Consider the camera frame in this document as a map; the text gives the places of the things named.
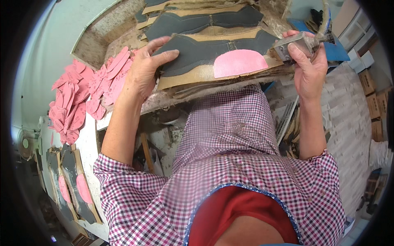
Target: pink plaid shirt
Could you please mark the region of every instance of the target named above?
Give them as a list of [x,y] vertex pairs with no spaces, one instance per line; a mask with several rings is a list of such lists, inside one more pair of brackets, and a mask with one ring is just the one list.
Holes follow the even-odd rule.
[[137,172],[100,154],[94,172],[111,245],[185,245],[204,200],[235,185],[272,197],[300,244],[336,245],[345,214],[336,161],[279,155],[259,86],[202,98],[187,120],[171,177]]

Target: hand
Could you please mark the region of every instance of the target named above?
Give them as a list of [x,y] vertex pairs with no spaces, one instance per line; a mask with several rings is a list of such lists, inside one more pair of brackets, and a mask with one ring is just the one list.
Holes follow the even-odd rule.
[[127,73],[122,93],[135,93],[142,101],[149,96],[156,85],[154,76],[156,69],[178,57],[179,50],[169,50],[159,55],[151,56],[155,51],[167,43],[171,37],[161,37],[150,41],[142,47],[134,58],[134,62]]
[[[289,30],[282,33],[288,37],[299,33]],[[294,84],[300,101],[318,101],[323,90],[324,79],[327,74],[328,64],[323,43],[320,44],[315,59],[310,62],[307,56],[293,43],[287,46],[290,56],[296,61]]]

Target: blue board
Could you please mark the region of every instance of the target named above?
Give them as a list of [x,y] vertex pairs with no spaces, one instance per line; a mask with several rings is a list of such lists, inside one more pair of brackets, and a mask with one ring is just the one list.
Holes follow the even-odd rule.
[[[308,31],[311,32],[307,26],[305,25],[303,20],[296,20],[296,19],[287,19],[289,23],[295,26],[298,31]],[[348,53],[346,52],[345,48],[342,46],[339,39],[334,36],[335,44],[324,42],[325,52],[327,54],[328,61],[350,61]]]

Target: red undershirt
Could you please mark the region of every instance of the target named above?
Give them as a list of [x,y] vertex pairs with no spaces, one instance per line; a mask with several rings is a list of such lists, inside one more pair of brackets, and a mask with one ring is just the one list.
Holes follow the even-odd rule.
[[213,246],[237,217],[250,216],[273,226],[284,242],[298,244],[296,232],[282,207],[271,197],[237,186],[227,186],[209,196],[198,209],[189,245]]

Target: white table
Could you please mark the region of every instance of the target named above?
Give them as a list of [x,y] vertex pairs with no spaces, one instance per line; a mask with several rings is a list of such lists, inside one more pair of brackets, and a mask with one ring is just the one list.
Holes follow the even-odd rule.
[[[60,134],[56,133],[52,129],[48,129],[48,117],[45,117],[44,124],[41,128],[41,138],[43,146],[43,155],[41,156],[41,159],[43,162],[43,177],[46,190],[49,197],[53,199],[53,187],[48,170],[48,164],[46,162],[46,152],[50,148],[52,133],[54,134],[53,145],[56,147],[63,146],[60,142]],[[79,220],[78,223],[99,238],[108,241],[108,222],[104,216],[104,212],[100,204],[100,182],[93,174],[93,164],[99,155],[97,150],[96,122],[89,114],[86,114],[84,127],[80,130],[79,138],[77,139],[75,144],[76,148],[80,150],[82,166],[84,168],[86,181],[89,186],[90,193],[92,194],[96,210],[103,224],[93,223],[92,225],[90,225],[84,220]]]

